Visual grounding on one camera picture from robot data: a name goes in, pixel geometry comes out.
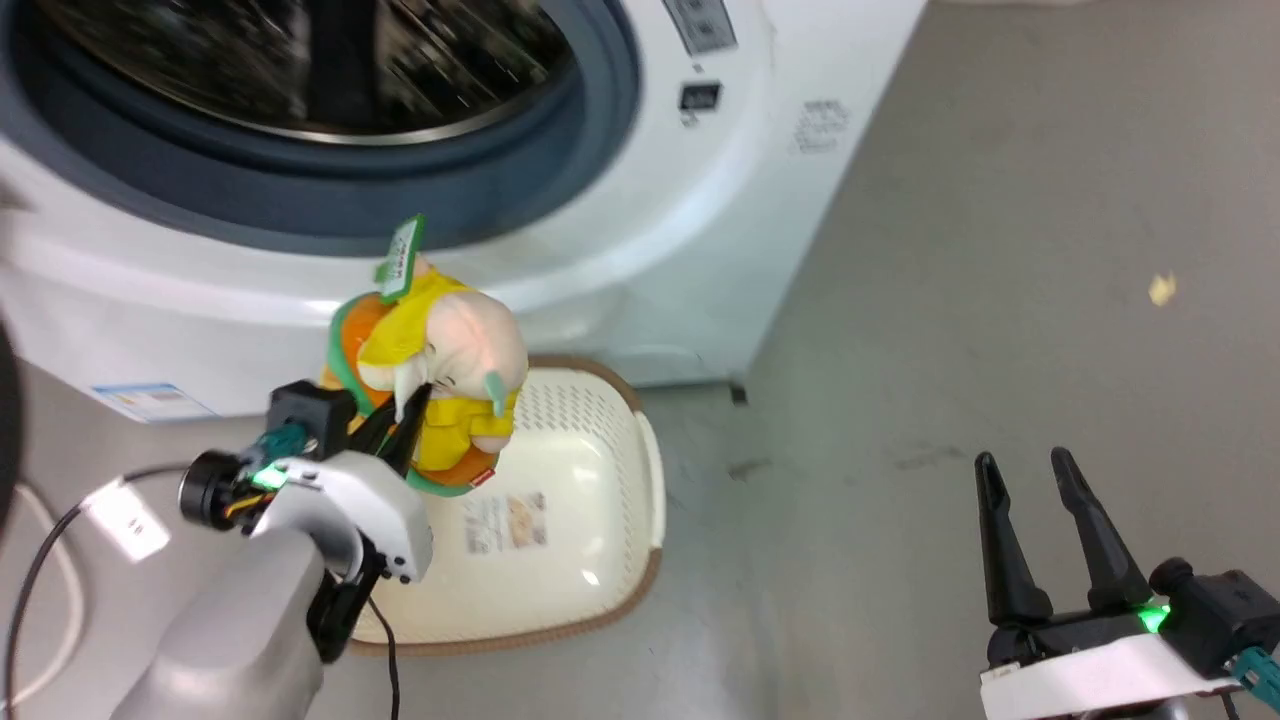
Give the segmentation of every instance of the concrete floor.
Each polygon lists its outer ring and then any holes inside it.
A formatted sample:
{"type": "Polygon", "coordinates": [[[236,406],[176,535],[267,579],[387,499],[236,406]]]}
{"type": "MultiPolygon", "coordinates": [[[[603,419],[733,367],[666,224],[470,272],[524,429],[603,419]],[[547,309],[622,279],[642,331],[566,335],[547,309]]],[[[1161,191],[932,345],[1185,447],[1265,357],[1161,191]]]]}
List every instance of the concrete floor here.
{"type": "MultiPolygon", "coordinates": [[[[996,452],[1037,579],[1088,585],[1048,448],[1075,451],[1143,568],[1180,553],[1280,591],[1280,6],[934,8],[750,378],[646,393],[668,462],[650,597],[603,632],[406,660],[404,717],[977,719],[986,625],[972,459],[996,452]],[[1148,299],[1156,273],[1179,292],[1148,299]],[[1051,566],[1066,571],[1048,574],[1051,566]]],[[[37,372],[29,468],[56,506],[120,469],[250,439],[142,428],[37,372]]],[[[88,527],[91,629],[26,720],[106,717],[234,544],[146,495],[173,547],[88,527]]],[[[35,547],[26,519],[9,541],[35,547]]],[[[0,607],[27,551],[5,552],[0,607]]],[[[26,666],[55,642],[49,605],[26,666]]],[[[1243,701],[1247,717],[1265,716],[1243,701]]],[[[311,720],[387,716],[347,657],[311,720]]],[[[1221,706],[1196,702],[1201,717],[1221,706]]]]}

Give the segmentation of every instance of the white plastic basket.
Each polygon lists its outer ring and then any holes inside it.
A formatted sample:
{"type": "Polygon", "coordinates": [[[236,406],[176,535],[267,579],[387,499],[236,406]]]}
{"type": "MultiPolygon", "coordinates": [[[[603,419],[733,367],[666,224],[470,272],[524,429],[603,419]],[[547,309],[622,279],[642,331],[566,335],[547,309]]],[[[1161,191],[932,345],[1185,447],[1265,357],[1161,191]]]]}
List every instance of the white plastic basket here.
{"type": "MultiPolygon", "coordinates": [[[[435,557],[421,583],[374,601],[404,655],[500,650],[626,615],[662,559],[662,457],[639,400],[594,363],[536,364],[497,474],[456,498],[424,493],[435,557]]],[[[385,652],[367,609],[357,652],[385,652]]]]}

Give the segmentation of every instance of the green led light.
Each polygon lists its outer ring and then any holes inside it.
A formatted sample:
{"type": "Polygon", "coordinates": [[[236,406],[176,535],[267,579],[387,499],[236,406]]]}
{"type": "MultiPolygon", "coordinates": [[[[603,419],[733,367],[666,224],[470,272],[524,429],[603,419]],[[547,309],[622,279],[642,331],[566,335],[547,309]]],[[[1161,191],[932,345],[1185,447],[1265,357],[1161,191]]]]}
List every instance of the green led light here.
{"type": "Polygon", "coordinates": [[[287,479],[288,475],[276,470],[275,465],[268,465],[253,474],[252,483],[262,489],[276,491],[284,487],[287,479]]]}
{"type": "Polygon", "coordinates": [[[1158,633],[1160,624],[1165,621],[1165,618],[1169,618],[1167,605],[1143,607],[1142,610],[1138,611],[1138,619],[1142,620],[1142,624],[1147,626],[1148,633],[1158,633]]]}

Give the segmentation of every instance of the label sticker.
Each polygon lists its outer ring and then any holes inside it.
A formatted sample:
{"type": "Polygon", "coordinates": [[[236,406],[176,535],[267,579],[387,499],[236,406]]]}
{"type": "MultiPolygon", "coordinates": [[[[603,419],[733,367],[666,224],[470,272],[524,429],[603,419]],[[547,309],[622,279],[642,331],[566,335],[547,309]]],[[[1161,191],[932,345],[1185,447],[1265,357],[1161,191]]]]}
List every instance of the label sticker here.
{"type": "Polygon", "coordinates": [[[484,473],[480,473],[479,475],[476,475],[476,479],[471,480],[470,484],[471,484],[471,487],[477,488],[477,487],[485,484],[486,482],[489,482],[489,478],[492,478],[492,477],[494,477],[497,474],[498,474],[497,470],[494,470],[493,468],[489,468],[484,473]]]}
{"type": "Polygon", "coordinates": [[[849,108],[840,100],[810,100],[804,104],[800,122],[791,135],[791,152],[817,155],[840,147],[849,131],[849,108]]]}
{"type": "Polygon", "coordinates": [[[84,498],[84,506],[93,524],[133,562],[145,560],[169,544],[169,529],[142,496],[119,478],[84,498]]]}
{"type": "Polygon", "coordinates": [[[169,383],[95,386],[93,392],[111,407],[141,423],[175,423],[218,416],[218,413],[169,383]]]}
{"type": "Polygon", "coordinates": [[[471,555],[547,546],[547,496],[540,492],[467,498],[462,511],[471,555]]]}
{"type": "Polygon", "coordinates": [[[737,47],[723,0],[664,0],[690,55],[737,47]]]}
{"type": "Polygon", "coordinates": [[[392,246],[387,251],[387,261],[379,268],[383,304],[390,305],[408,293],[413,283],[413,261],[419,246],[422,245],[422,227],[426,218],[413,215],[403,225],[396,228],[392,246]]]}

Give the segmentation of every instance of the front-loading washing machine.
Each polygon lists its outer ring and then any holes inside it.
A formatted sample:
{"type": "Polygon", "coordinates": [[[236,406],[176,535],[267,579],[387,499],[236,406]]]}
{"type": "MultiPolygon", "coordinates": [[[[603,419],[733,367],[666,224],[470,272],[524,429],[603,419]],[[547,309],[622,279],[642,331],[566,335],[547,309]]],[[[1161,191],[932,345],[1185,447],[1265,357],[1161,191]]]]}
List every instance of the front-loading washing machine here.
{"type": "Polygon", "coordinates": [[[393,229],[534,352],[740,378],[924,0],[0,0],[0,307],[143,421],[317,373],[393,229]]]}

